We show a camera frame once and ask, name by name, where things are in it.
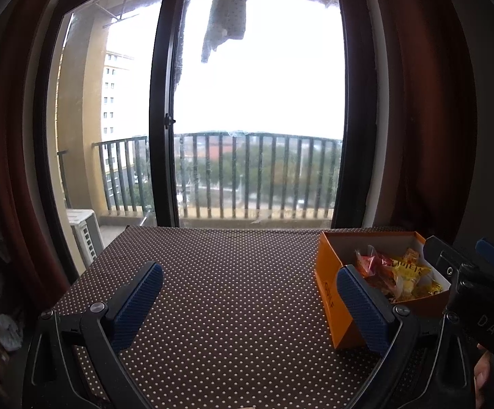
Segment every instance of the air conditioner outdoor unit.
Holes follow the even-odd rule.
[[[82,261],[89,267],[103,251],[102,235],[98,220],[91,209],[67,209],[67,218],[75,236]]]

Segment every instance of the yellow snack wrapper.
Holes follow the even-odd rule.
[[[405,263],[398,260],[393,261],[390,269],[392,270],[396,285],[399,287],[400,285],[402,286],[399,299],[411,297],[419,279],[431,272],[431,268],[426,266],[418,266],[417,264]]]
[[[402,257],[402,261],[406,264],[418,264],[419,253],[411,247],[407,248],[406,253]]]
[[[415,298],[423,298],[439,294],[443,290],[444,288],[442,288],[442,285],[440,283],[432,280],[429,284],[416,286],[412,292],[412,295]]]

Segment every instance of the screw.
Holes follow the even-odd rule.
[[[395,312],[401,317],[407,317],[408,315],[410,315],[410,309],[403,305],[395,306]]]
[[[446,318],[453,324],[457,324],[459,322],[459,316],[455,312],[446,313]]]
[[[49,319],[53,313],[54,313],[54,311],[52,309],[47,309],[41,313],[41,318],[42,319]]]
[[[98,312],[101,312],[105,308],[105,303],[102,302],[95,302],[90,306],[90,310],[94,313],[97,314]]]

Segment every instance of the window handle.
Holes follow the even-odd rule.
[[[176,121],[172,117],[170,117],[170,114],[166,114],[164,116],[164,126],[166,129],[169,129],[172,124],[175,124],[175,122]]]

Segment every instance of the human hand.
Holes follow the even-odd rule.
[[[478,349],[483,349],[483,346],[478,345]],[[490,358],[491,352],[485,351],[474,367],[474,391],[476,392],[476,409],[480,409],[484,401],[481,389],[489,378]]]

